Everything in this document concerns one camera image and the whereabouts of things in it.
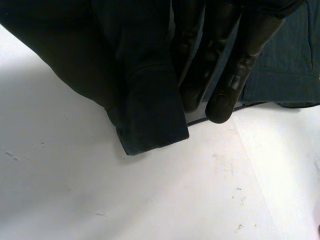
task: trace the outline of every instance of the glove finger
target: glove finger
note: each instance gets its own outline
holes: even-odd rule
[[[178,82],[184,79],[200,29],[204,0],[172,0],[175,31],[170,53]]]
[[[241,12],[241,7],[225,0],[206,2],[202,39],[180,85],[186,113],[195,111],[204,97]]]
[[[220,124],[230,118],[260,52],[284,21],[264,13],[243,11],[230,57],[206,106],[210,121]]]

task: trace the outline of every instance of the dark jacket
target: dark jacket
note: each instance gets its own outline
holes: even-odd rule
[[[169,47],[164,44],[169,19],[168,35],[174,31],[170,2],[117,2],[94,0],[92,9],[90,0],[0,0],[0,23],[62,81],[105,107],[127,154],[136,155],[189,134]],[[306,0],[265,46],[239,105],[320,103],[319,29],[320,3]],[[223,71],[235,35],[236,29],[204,105]],[[203,106],[196,114],[187,116],[188,122],[203,118]]]

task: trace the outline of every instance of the dark green garment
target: dark green garment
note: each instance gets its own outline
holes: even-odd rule
[[[207,101],[228,60],[235,29],[204,97]],[[306,0],[266,44],[240,101],[320,103],[320,2]]]

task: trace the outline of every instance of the white table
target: white table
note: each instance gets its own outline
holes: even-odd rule
[[[0,240],[317,240],[320,107],[244,109],[125,155],[106,112],[0,27]]]

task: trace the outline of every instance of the gloved hand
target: gloved hand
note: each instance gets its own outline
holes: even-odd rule
[[[184,111],[195,111],[209,86],[228,39],[240,19],[232,52],[206,106],[214,123],[227,121],[265,44],[302,0],[172,0],[175,36],[171,56]],[[190,67],[202,10],[203,35]]]

